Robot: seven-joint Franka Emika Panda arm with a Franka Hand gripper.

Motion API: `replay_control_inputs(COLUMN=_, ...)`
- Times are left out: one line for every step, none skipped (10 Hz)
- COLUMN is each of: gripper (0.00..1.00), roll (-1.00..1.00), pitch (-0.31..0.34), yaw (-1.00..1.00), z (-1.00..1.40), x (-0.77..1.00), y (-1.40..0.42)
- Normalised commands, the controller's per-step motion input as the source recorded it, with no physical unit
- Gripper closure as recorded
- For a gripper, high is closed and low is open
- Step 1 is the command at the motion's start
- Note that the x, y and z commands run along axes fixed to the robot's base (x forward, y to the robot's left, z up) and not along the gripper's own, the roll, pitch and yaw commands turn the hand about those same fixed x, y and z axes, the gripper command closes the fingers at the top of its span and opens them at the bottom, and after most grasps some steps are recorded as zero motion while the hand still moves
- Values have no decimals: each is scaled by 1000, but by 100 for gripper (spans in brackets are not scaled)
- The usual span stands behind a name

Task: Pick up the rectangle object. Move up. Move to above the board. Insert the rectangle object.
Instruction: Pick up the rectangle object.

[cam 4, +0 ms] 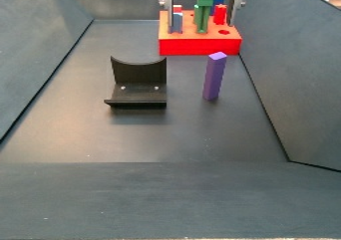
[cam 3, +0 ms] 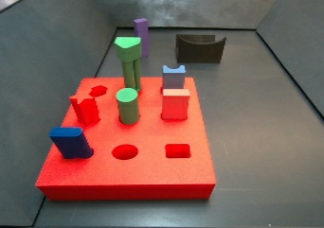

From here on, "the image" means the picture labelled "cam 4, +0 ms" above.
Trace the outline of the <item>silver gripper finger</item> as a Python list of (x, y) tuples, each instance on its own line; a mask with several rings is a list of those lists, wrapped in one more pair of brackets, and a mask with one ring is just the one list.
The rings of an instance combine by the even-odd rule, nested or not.
[(168, 26), (172, 26), (172, 0), (159, 0), (159, 4), (168, 10)]
[(234, 19), (237, 10), (245, 5), (245, 0), (228, 0), (228, 6), (227, 6), (227, 25), (230, 27), (234, 26)]

